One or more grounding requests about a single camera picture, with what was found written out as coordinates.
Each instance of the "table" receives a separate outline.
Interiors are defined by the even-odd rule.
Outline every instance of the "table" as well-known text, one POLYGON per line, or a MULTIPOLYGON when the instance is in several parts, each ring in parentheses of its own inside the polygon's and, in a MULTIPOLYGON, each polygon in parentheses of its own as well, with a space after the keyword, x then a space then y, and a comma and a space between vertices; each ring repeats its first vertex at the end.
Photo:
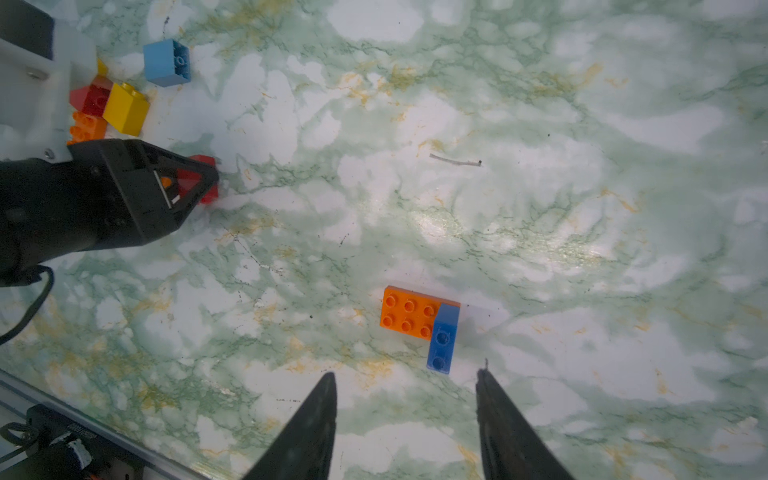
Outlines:
MULTIPOLYGON (((217 158, 220 199, 49 262, 3 369, 212 478, 325 371, 331 478, 483 478, 486 360, 575 478, 768 469, 764 5, 41 6, 147 94, 141 138, 217 158), (164 38, 191 83, 144 80, 164 38), (450 376, 378 326, 389 284, 462 303, 450 376)), ((35 288, 0 291, 6 326, 35 288)))

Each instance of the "wire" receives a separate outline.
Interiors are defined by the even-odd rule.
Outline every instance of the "wire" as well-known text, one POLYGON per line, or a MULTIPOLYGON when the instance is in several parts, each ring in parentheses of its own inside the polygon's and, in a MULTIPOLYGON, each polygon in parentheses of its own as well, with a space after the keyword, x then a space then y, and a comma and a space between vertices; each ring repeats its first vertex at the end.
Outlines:
POLYGON ((45 265, 37 265, 33 269, 33 271, 31 271, 31 274, 39 276, 40 273, 43 273, 43 272, 46 272, 48 274, 48 282, 43 287, 43 291, 41 291, 40 295, 38 295, 38 298, 36 298, 35 301, 32 302, 32 305, 30 305, 29 308, 27 308, 26 313, 24 314, 22 319, 16 324, 16 326, 10 329, 7 333, 0 335, 0 345, 3 345, 4 343, 13 339, 15 336, 17 336, 19 333, 22 332, 22 330, 32 320, 32 317, 35 316, 38 310, 40 310, 40 307, 45 301, 45 297, 47 297, 48 294, 51 292, 51 288, 53 288, 53 270, 51 269, 51 267, 45 266, 45 265))
POLYGON ((29 447, 33 446, 38 441, 40 431, 32 425, 25 423, 11 422, 0 427, 0 436, 8 440, 13 445, 17 445, 19 448, 0 457, 0 463, 7 462, 16 455, 26 452, 29 447), (13 432, 22 432, 23 436, 18 436, 13 432))

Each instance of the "orange lego brick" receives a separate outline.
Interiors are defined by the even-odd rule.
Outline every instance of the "orange lego brick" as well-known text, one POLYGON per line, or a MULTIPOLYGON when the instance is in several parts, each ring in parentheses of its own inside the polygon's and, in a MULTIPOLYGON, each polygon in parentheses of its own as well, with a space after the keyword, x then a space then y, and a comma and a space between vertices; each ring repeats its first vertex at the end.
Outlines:
POLYGON ((79 144, 82 141, 100 140, 107 132, 107 121, 103 118, 87 115, 80 111, 72 114, 74 127, 69 127, 72 140, 67 145, 79 144))
POLYGON ((435 315, 441 303, 461 308, 461 303, 458 302, 390 285, 384 289, 382 318, 379 325, 396 332, 430 340, 435 315))

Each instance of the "light blue lego brick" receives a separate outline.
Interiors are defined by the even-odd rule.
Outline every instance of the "light blue lego brick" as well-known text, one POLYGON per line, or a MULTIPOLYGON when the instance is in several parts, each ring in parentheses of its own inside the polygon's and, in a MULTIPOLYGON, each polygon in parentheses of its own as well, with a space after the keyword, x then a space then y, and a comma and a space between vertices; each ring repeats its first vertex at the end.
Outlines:
POLYGON ((432 326, 432 341, 429 343, 427 355, 428 369, 445 374, 451 372, 459 311, 457 306, 440 304, 435 324, 432 326))
POLYGON ((144 76, 161 87, 190 80, 190 51, 175 40, 163 40, 144 46, 144 76))

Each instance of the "yellow lego brick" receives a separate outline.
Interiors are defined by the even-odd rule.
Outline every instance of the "yellow lego brick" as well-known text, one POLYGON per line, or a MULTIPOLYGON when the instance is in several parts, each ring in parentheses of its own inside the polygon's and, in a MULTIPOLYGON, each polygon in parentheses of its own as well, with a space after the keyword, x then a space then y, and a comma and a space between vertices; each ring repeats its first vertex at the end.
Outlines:
POLYGON ((139 135, 149 111, 149 102, 129 84, 112 87, 104 119, 122 134, 139 135))
POLYGON ((96 58, 96 65, 98 67, 98 74, 102 77, 107 76, 107 72, 109 71, 109 68, 107 68, 107 65, 104 65, 104 62, 101 61, 100 58, 96 58))

